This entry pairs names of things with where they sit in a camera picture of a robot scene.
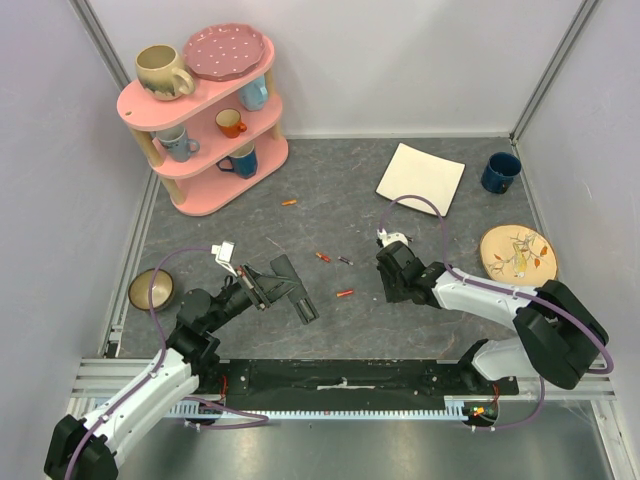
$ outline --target cup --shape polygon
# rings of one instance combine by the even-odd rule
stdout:
[[[253,82],[238,90],[238,100],[247,110],[254,112],[262,109],[269,99],[264,75],[260,75]]]
[[[522,170],[522,164],[510,153],[494,153],[484,169],[480,183],[491,193],[504,193]]]
[[[231,163],[231,168],[225,168],[220,165],[224,161]],[[240,147],[238,150],[223,158],[218,163],[218,168],[223,172],[231,172],[242,178],[253,177],[258,171],[258,157],[253,142]]]
[[[170,45],[153,45],[136,57],[136,74],[142,87],[158,100],[175,100],[196,89],[184,60]]]
[[[198,141],[189,138],[182,125],[160,130],[156,132],[156,138],[176,162],[186,162],[200,150]]]
[[[247,131],[247,126],[242,123],[240,112],[233,108],[225,108],[220,111],[216,115],[216,125],[229,138],[236,138],[242,132]]]

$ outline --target pink plate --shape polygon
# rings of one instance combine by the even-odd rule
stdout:
[[[213,25],[191,35],[182,49],[193,73],[215,82],[240,78],[256,68],[265,46],[262,34],[249,25]]]

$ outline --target brown bowl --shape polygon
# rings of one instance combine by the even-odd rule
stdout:
[[[129,285],[129,301],[139,310],[149,311],[149,284],[153,276],[153,270],[146,270],[133,279]],[[164,270],[158,270],[156,281],[153,284],[152,301],[156,311],[165,308],[174,294],[173,278]]]

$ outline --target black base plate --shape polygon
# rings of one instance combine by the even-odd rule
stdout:
[[[494,394],[492,382],[470,391],[459,365],[436,360],[230,360],[217,365],[198,393],[219,393],[223,375],[227,405],[242,410],[441,410],[445,395]],[[345,379],[373,388],[318,389]],[[502,396],[518,394],[515,379],[495,383]]]

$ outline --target shelf tier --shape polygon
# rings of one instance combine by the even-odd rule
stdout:
[[[200,175],[177,181],[186,200],[180,205],[174,202],[174,206],[185,215],[196,217],[213,213],[280,168],[289,155],[287,139],[281,135],[277,140],[270,133],[260,135],[255,146],[258,171],[253,177],[241,178],[213,166]]]
[[[129,127],[143,132],[155,132],[184,122],[209,105],[265,74],[271,68],[275,58],[273,43],[267,37],[263,38],[264,55],[255,70],[244,77],[227,82],[213,82],[193,76],[196,91],[171,101],[157,100],[145,92],[136,79],[120,93],[118,114]]]
[[[242,114],[242,121],[247,125],[247,131],[236,138],[226,137],[216,125],[216,115],[225,108],[235,108]],[[231,95],[219,101],[214,107],[208,108],[184,122],[189,138],[200,142],[200,151],[186,162],[176,162],[162,147],[158,139],[153,144],[163,159],[159,167],[151,165],[156,173],[165,178],[189,178],[211,167],[217,161],[240,148],[258,135],[273,127],[282,115],[282,100],[276,93],[271,95],[265,106],[258,111],[249,112],[242,107],[236,95]]]

